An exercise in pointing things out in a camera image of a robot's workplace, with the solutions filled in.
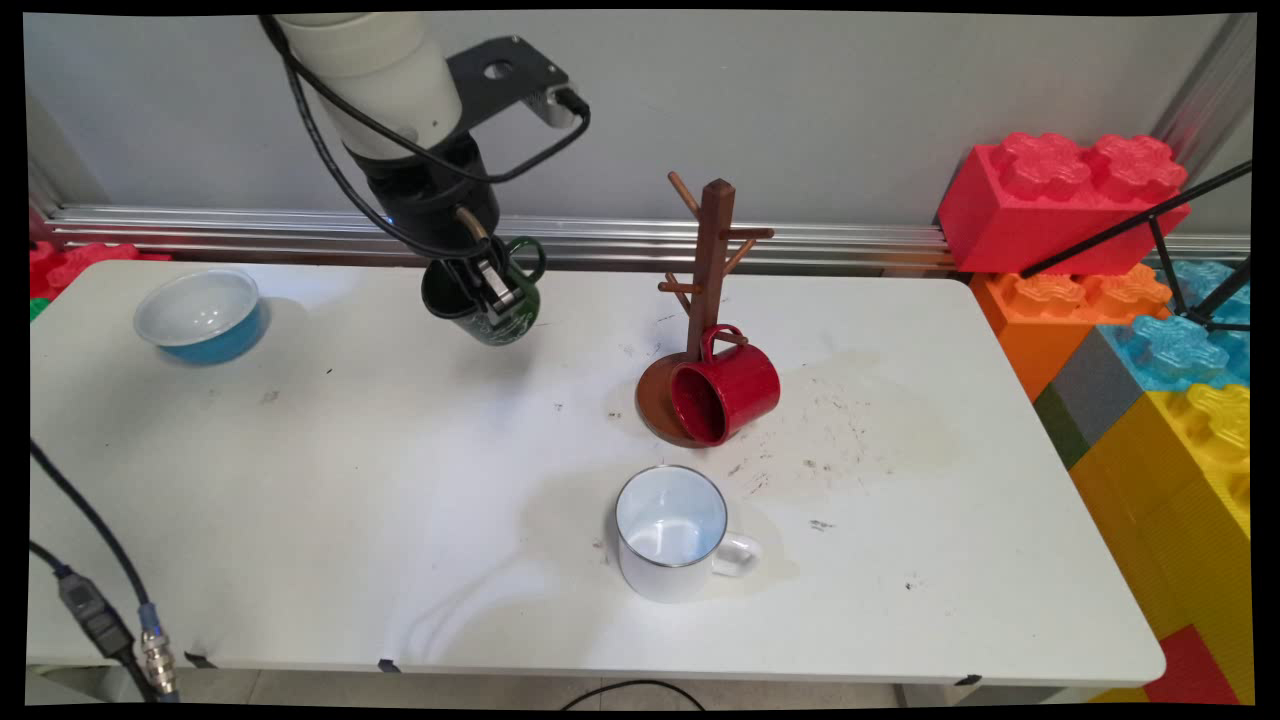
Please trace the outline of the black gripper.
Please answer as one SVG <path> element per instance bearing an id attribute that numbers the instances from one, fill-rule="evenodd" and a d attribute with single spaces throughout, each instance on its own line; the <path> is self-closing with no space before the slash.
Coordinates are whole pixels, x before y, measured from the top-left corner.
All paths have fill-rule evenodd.
<path id="1" fill-rule="evenodd" d="M 472 136 L 460 135 L 429 149 L 471 179 L 415 154 L 388 159 L 365 156 L 361 146 L 346 150 L 381 205 L 378 227 L 390 229 L 424 258 L 449 258 L 449 313 L 476 313 L 479 302 L 488 319 L 515 313 L 521 290 L 509 274 L 509 254 L 500 252 L 492 236 L 499 208 L 492 186 L 477 179 L 486 168 Z M 470 269 L 462 258 L 471 258 Z"/>

